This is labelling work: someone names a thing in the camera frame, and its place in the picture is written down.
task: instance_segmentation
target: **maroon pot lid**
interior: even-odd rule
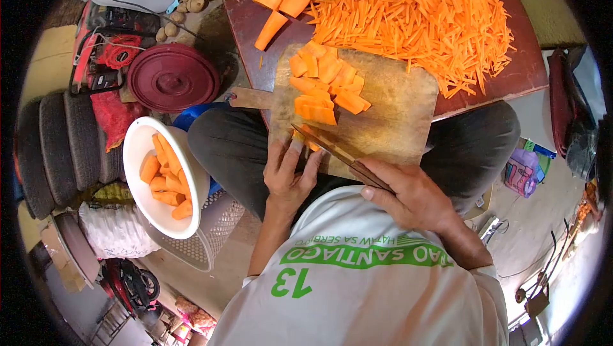
[[[127,73],[127,86],[149,109],[179,113],[214,100],[219,92],[219,75],[194,48],[165,43],[136,57]]]

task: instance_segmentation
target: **white t-shirt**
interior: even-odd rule
[[[405,232],[334,189],[221,315],[209,345],[506,345],[494,266],[455,265],[438,236]]]

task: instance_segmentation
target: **pile of carrot strips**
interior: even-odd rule
[[[406,72],[423,67],[441,94],[486,94],[492,77],[509,64],[513,35],[500,0],[313,0],[315,42],[406,61]]]

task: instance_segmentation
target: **red motorcycle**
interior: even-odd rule
[[[157,303],[160,291],[157,278],[128,259],[106,259],[100,286],[109,297],[117,297],[134,318],[147,311],[162,312],[161,304]]]

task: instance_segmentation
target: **wooden table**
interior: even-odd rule
[[[512,99],[548,88],[549,79],[541,57],[541,49],[524,6],[520,0],[501,1],[511,16],[507,20],[507,26],[515,36],[512,45],[517,51],[507,52],[512,61],[497,77],[486,76],[486,96],[481,94],[478,87],[474,88],[476,96],[459,92],[451,99],[445,100],[439,94],[434,121],[498,100]],[[251,0],[224,0],[224,5],[252,88],[272,91],[275,85],[277,61],[285,47],[290,43],[306,43],[311,39],[314,26],[305,23],[306,20],[311,20],[311,17],[302,14],[296,20],[290,18],[274,37],[268,49],[262,52],[257,50],[253,43],[268,19],[270,11]],[[259,69],[260,57],[262,57],[261,69]]]

